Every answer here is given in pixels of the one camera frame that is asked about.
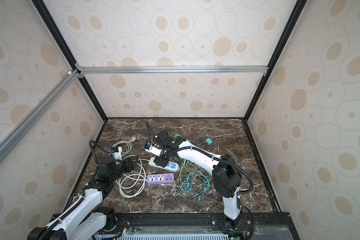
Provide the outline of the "white blue power strip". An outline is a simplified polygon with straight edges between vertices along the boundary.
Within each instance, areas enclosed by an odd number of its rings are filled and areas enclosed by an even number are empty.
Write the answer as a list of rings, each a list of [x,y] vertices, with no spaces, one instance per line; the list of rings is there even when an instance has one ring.
[[[166,171],[170,171],[170,172],[174,172],[174,173],[179,170],[179,165],[175,162],[169,161],[165,167],[161,167],[161,166],[156,165],[154,163],[154,160],[155,160],[155,157],[150,158],[150,160],[148,162],[149,166],[158,168],[158,169],[162,169],[162,170],[166,170]]]

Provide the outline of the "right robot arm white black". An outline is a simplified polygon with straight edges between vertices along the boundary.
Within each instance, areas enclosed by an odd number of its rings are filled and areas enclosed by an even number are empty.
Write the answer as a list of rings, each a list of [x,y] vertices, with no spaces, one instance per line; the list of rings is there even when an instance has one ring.
[[[145,151],[155,155],[154,163],[159,167],[166,167],[172,157],[191,161],[212,175],[214,188],[223,198],[224,224],[228,230],[235,230],[242,217],[240,195],[249,194],[254,189],[251,177],[237,166],[234,158],[203,150],[190,141],[177,136],[169,136],[166,131],[154,133],[146,121],[149,141],[145,144]]]

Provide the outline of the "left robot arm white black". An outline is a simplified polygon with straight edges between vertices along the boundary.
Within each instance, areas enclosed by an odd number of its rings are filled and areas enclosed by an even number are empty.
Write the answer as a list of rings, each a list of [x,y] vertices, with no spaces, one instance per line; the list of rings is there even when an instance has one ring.
[[[122,148],[107,151],[95,141],[89,141],[96,170],[79,194],[79,198],[45,227],[36,227],[28,240],[88,240],[101,229],[116,227],[115,211],[98,207],[114,188],[114,182],[137,167],[139,157],[122,158]]]

